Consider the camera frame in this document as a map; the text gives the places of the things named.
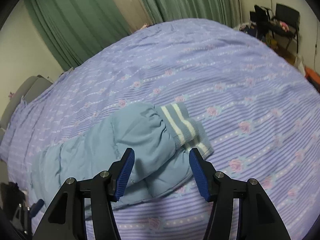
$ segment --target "gray headboard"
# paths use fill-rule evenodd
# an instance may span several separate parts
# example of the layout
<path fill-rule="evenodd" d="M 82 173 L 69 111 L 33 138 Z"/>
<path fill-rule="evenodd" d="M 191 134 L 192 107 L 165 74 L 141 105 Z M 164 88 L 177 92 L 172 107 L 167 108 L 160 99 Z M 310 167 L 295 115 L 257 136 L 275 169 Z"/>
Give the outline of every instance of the gray headboard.
<path fill-rule="evenodd" d="M 39 95 L 41 95 L 47 88 L 52 85 L 50 81 L 43 78 L 42 76 L 31 76 L 29 77 L 17 90 L 15 95 L 10 100 L 6 109 L 0 120 L 0 143 L 4 136 L 5 130 L 8 127 L 11 116 L 15 111 L 16 107 L 21 101 L 21 97 L 30 103 L 32 100 L 36 99 Z"/>

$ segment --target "orange object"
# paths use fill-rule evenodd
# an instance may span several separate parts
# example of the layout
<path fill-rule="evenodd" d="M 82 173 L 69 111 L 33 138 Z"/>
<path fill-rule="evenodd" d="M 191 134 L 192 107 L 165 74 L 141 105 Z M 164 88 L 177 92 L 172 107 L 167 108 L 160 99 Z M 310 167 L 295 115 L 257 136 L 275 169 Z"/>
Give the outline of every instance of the orange object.
<path fill-rule="evenodd" d="M 311 68 L 306 67 L 306 79 L 320 92 L 320 76 Z"/>

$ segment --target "blue rubber fingertip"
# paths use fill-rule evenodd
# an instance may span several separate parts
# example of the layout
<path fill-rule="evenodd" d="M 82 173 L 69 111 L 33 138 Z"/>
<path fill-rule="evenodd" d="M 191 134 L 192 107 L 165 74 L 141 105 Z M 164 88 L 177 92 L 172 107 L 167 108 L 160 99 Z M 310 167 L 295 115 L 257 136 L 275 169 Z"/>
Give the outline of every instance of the blue rubber fingertip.
<path fill-rule="evenodd" d="M 208 201 L 210 198 L 210 194 L 208 190 L 208 180 L 193 150 L 189 152 L 189 164 L 190 164 L 193 176 L 195 177 L 195 181 L 197 183 L 197 187 L 201 197 L 204 197 L 204 199 Z"/>
<path fill-rule="evenodd" d="M 128 180 L 133 169 L 133 165 L 134 150 L 131 150 L 116 183 L 115 197 L 117 201 L 119 201 L 119 199 L 124 195 L 125 188 L 127 187 Z"/>

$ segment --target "folded jacket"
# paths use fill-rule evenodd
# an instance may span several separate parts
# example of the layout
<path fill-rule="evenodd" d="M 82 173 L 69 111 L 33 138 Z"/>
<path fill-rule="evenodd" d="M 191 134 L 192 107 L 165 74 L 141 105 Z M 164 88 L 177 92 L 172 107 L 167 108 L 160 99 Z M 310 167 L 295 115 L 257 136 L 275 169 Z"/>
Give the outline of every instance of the folded jacket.
<path fill-rule="evenodd" d="M 93 178 L 120 160 L 128 147 L 135 152 L 135 163 L 124 196 L 113 203 L 114 209 L 160 197 L 190 179 L 190 147 L 197 147 L 203 157 L 213 152 L 201 122 L 188 116 L 183 103 L 161 107 L 135 103 L 83 135 L 35 156 L 32 194 L 43 199 L 46 208 L 67 178 Z"/>

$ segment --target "pink stuffed toy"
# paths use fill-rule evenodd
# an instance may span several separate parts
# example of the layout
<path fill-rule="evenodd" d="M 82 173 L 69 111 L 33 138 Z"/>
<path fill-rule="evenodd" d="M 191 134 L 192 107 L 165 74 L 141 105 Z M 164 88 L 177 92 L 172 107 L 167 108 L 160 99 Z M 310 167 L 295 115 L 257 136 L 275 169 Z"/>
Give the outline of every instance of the pink stuffed toy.
<path fill-rule="evenodd" d="M 290 31 L 289 26 L 286 23 L 280 22 L 280 26 L 285 32 Z"/>

